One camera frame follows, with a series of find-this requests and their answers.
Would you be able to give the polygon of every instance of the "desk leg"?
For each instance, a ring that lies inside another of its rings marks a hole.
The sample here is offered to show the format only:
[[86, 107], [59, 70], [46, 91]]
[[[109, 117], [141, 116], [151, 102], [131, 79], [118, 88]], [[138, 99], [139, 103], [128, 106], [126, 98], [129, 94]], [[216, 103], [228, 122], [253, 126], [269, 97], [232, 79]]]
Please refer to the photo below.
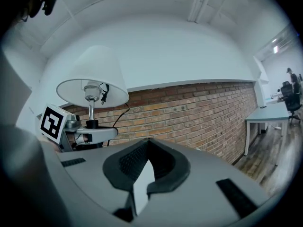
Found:
[[282, 152], [283, 152], [284, 147], [285, 147], [285, 142], [286, 142], [286, 137], [287, 137], [287, 127], [288, 127], [288, 121], [284, 121], [282, 123], [283, 139], [282, 139], [281, 147], [279, 149], [278, 158], [277, 158], [277, 161], [276, 161], [276, 166], [281, 161]]
[[261, 130], [262, 130], [262, 123], [259, 123], [259, 134], [261, 134]]
[[246, 121], [246, 143], [245, 143], [245, 150], [244, 150], [245, 156], [247, 156], [247, 154], [248, 154], [249, 145], [250, 145], [250, 122]]

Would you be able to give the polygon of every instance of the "black slot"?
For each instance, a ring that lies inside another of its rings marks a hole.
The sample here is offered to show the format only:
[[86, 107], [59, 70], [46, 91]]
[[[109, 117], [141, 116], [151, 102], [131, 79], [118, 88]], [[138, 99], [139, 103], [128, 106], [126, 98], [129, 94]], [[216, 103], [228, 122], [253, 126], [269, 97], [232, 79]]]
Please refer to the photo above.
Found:
[[241, 218], [248, 216], [257, 209], [257, 206], [232, 182], [231, 179], [220, 180], [216, 183]]
[[77, 158], [77, 159], [73, 159], [73, 160], [68, 160], [68, 161], [62, 161], [61, 164], [63, 167], [67, 167], [67, 166], [73, 166], [82, 162], [85, 162], [86, 160], [84, 160], [83, 158]]

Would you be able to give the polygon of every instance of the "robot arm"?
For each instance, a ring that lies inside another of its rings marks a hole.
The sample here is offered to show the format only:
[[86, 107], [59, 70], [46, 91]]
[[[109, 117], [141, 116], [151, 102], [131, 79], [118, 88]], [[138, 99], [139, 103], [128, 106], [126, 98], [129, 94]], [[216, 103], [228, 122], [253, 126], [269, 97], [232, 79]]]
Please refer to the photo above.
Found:
[[51, 104], [46, 105], [42, 114], [40, 132], [55, 142], [62, 152], [99, 148], [100, 143], [118, 135], [118, 129], [114, 127], [88, 129], [81, 125], [77, 114]]

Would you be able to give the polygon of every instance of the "ceiling light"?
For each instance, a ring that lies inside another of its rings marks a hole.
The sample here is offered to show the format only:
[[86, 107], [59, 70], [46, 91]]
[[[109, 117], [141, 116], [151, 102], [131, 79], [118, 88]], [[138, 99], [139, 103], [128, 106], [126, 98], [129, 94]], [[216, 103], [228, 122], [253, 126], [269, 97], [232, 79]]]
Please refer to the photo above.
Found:
[[278, 51], [279, 51], [279, 47], [278, 47], [278, 46], [275, 46], [275, 47], [274, 47], [274, 54], [276, 54]]

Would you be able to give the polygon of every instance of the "lamp cord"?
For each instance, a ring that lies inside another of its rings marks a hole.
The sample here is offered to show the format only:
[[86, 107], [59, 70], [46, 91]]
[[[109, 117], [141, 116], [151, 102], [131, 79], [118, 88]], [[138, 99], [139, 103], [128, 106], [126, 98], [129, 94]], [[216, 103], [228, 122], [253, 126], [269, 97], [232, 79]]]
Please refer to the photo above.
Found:
[[116, 120], [116, 122], [114, 123], [113, 127], [114, 127], [115, 124], [118, 122], [118, 120], [119, 120], [124, 114], [126, 114], [126, 113], [130, 110], [128, 104], [125, 104], [125, 105], [128, 107], [128, 109], [127, 109], [124, 113], [122, 113], [122, 114], [119, 116], [119, 118], [117, 118], [117, 120]]

